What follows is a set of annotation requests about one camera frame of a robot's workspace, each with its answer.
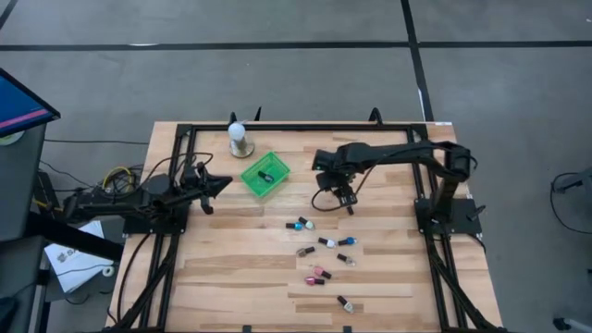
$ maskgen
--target green basket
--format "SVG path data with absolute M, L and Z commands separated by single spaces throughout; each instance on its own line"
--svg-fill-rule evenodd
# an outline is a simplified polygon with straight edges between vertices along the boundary
M 259 171 L 270 175 L 274 181 L 266 182 L 257 174 Z M 269 152 L 241 173 L 240 178 L 258 198 L 263 198 L 275 189 L 289 173 L 290 168 L 274 152 Z

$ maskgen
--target white light bulb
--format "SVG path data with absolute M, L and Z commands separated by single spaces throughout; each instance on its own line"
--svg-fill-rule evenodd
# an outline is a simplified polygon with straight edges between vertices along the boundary
M 228 126 L 228 135 L 230 135 L 230 139 L 234 141 L 240 141 L 244 138 L 244 126 L 241 123 L 234 122 Z

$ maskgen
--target monitor screen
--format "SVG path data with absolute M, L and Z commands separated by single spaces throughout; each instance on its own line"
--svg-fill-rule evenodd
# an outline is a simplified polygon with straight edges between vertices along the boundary
M 0 69 L 0 137 L 58 117 L 51 106 Z

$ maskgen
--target wooden tabletop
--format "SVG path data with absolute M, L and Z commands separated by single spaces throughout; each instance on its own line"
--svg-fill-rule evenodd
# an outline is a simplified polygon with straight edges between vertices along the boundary
M 175 122 L 154 124 L 144 171 L 170 156 L 176 126 Z M 456 141 L 450 124 L 428 123 L 427 128 L 431 141 Z M 353 216 L 345 209 L 321 213 L 310 205 L 318 190 L 315 172 L 311 170 L 316 149 L 335 151 L 348 142 L 406 143 L 404 133 L 248 134 L 256 147 L 246 159 L 230 155 L 225 131 L 197 134 L 195 151 L 215 156 L 207 166 L 209 172 L 230 175 L 234 181 L 212 200 L 213 215 L 206 216 L 199 203 L 191 207 L 187 231 L 180 238 L 166 331 L 241 331 L 243 325 L 252 325 L 253 331 L 341 331 L 343 326 L 352 326 L 358 332 L 439 331 L 426 246 L 414 216 L 416 193 L 410 165 L 377 167 L 359 193 Z M 240 173 L 269 151 L 276 152 L 291 173 L 278 189 L 259 200 L 241 182 Z M 167 173 L 167 169 L 166 163 L 158 168 L 162 173 Z M 422 172 L 427 179 L 426 171 Z M 459 197 L 467 193 L 465 185 L 457 190 Z M 330 195 L 319 195 L 319 206 L 335 204 Z M 294 222 L 299 216 L 314 221 L 316 230 L 285 228 L 287 222 Z M 358 243 L 328 249 L 316 242 L 318 237 L 335 241 L 355 237 Z M 126 241 L 111 313 L 117 309 L 123 268 L 141 238 L 142 235 L 133 235 Z M 151 236 L 133 262 L 123 295 L 124 310 L 145 286 L 153 244 Z M 295 254 L 308 246 L 314 246 L 316 252 L 304 258 Z M 483 249 L 463 235 L 452 238 L 452 248 L 462 288 L 487 320 L 501 325 Z M 337 253 L 351 256 L 357 265 L 346 266 L 336 259 Z M 304 283 L 315 265 L 333 275 L 324 286 Z M 455 325 L 448 288 L 445 293 L 450 324 Z M 342 309 L 338 295 L 353 304 L 354 314 Z M 160 296 L 157 290 L 152 325 L 156 322 Z

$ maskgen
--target white paper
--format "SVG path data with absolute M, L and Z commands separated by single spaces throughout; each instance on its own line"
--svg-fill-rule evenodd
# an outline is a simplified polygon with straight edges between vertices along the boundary
M 84 227 L 79 228 L 80 231 L 88 232 L 94 236 L 104 238 L 103 228 L 101 228 L 100 221 L 91 221 Z M 64 292 L 72 292 L 86 281 L 90 280 L 97 273 L 101 272 L 103 268 L 112 265 L 113 261 L 100 258 L 87 253 L 82 253 L 78 250 L 70 249 L 65 246 L 51 244 L 45 247 L 45 254 L 49 258 L 52 267 L 55 270 L 59 284 L 62 286 Z M 84 269 L 93 267 L 88 270 L 70 272 L 72 269 Z

